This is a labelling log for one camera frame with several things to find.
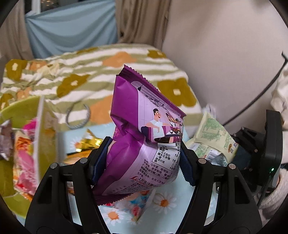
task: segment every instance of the beige curtain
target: beige curtain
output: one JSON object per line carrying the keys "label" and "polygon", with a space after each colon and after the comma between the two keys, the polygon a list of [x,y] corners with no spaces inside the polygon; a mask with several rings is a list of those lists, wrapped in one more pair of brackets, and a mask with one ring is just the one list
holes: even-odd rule
{"label": "beige curtain", "polygon": [[14,58],[33,59],[25,26],[24,0],[16,3],[0,28],[0,57],[6,62]]}
{"label": "beige curtain", "polygon": [[118,43],[162,48],[171,0],[116,0]]}

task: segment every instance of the candy wrapper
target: candy wrapper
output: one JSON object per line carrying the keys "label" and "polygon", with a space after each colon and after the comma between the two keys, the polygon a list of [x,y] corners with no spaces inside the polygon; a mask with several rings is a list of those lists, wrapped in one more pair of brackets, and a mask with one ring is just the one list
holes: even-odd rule
{"label": "candy wrapper", "polygon": [[190,145],[191,142],[202,143],[221,152],[227,163],[232,162],[239,146],[226,129],[208,112],[204,113],[196,134],[186,145]]}
{"label": "candy wrapper", "polygon": [[186,115],[127,66],[116,76],[110,115],[116,128],[106,169],[93,187],[97,204],[174,181]]}
{"label": "candy wrapper", "polygon": [[136,192],[120,201],[105,205],[130,213],[131,221],[137,222],[143,212],[152,204],[155,192],[156,189]]}
{"label": "candy wrapper", "polygon": [[18,130],[15,134],[15,151],[13,166],[14,189],[31,200],[37,184],[33,160],[33,142]]}
{"label": "candy wrapper", "polygon": [[0,158],[9,160],[13,152],[13,132],[11,120],[0,125]]}
{"label": "candy wrapper", "polygon": [[87,129],[82,140],[75,144],[76,151],[81,152],[83,150],[97,149],[101,145],[102,141],[103,139],[96,137],[89,129]]}
{"label": "candy wrapper", "polygon": [[35,129],[36,129],[36,118],[32,119],[31,121],[28,121],[26,125],[23,126],[22,130],[24,133],[32,140],[34,141],[35,138]]}
{"label": "candy wrapper", "polygon": [[[80,158],[87,158],[93,149],[99,148],[103,139],[96,137],[89,129],[86,130],[80,142],[75,143],[75,153],[67,154],[63,164],[70,165],[76,163]],[[67,182],[68,192],[74,194],[73,182]]]}

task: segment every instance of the gold foil wrapper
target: gold foil wrapper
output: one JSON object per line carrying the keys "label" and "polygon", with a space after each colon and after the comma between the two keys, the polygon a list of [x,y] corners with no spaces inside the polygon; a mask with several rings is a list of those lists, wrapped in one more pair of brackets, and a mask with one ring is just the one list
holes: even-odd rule
{"label": "gold foil wrapper", "polygon": [[76,152],[74,154],[67,155],[63,163],[70,165],[76,163],[80,158],[87,158],[92,150],[83,150],[82,152]]}
{"label": "gold foil wrapper", "polygon": [[97,149],[100,147],[102,141],[103,139],[96,137],[89,129],[87,129],[82,140],[75,144],[76,151],[81,152],[83,150]]}

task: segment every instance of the orange flower pattern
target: orange flower pattern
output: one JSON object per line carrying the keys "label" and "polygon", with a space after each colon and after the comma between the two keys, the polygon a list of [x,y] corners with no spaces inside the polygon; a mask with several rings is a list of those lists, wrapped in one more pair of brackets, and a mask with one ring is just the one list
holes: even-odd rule
{"label": "orange flower pattern", "polygon": [[9,79],[20,81],[22,70],[27,66],[27,60],[12,59],[6,63],[6,74]]}
{"label": "orange flower pattern", "polygon": [[57,97],[60,98],[66,96],[72,90],[86,83],[88,77],[89,75],[79,76],[76,74],[71,74],[66,77],[57,88]]}
{"label": "orange flower pattern", "polygon": [[176,106],[195,106],[197,99],[190,90],[185,78],[177,80],[162,80],[157,83],[160,92]]}
{"label": "orange flower pattern", "polygon": [[162,52],[162,51],[160,51],[160,50],[148,50],[149,51],[149,53],[148,53],[148,57],[150,57],[150,58],[155,58],[155,59],[164,59],[164,58],[167,58],[166,57],[166,54],[164,53],[164,52]]}
{"label": "orange flower pattern", "polygon": [[17,94],[16,94],[16,96],[17,96],[17,101],[23,100],[23,99],[29,97],[30,91],[32,91],[31,87],[27,87],[27,88],[24,89],[24,90],[18,91]]}
{"label": "orange flower pattern", "polygon": [[112,105],[112,95],[103,98],[90,106],[90,121],[96,124],[107,124],[112,122],[110,110]]}
{"label": "orange flower pattern", "polygon": [[131,55],[128,54],[127,52],[121,51],[115,54],[114,56],[103,60],[102,64],[107,67],[121,67],[125,63],[134,63],[136,61],[137,61],[136,58],[131,57]]}
{"label": "orange flower pattern", "polygon": [[36,72],[39,68],[45,66],[46,64],[47,64],[46,61],[34,60],[34,61],[32,61],[29,70]]}

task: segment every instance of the white wall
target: white wall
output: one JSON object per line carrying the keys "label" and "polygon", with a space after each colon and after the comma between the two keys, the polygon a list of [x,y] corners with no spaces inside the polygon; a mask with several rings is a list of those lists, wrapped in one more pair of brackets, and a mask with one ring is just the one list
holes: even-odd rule
{"label": "white wall", "polygon": [[[224,123],[281,68],[288,29],[269,0],[172,0],[162,50],[188,74],[200,104],[212,104]],[[271,91],[227,130],[263,131]]]}

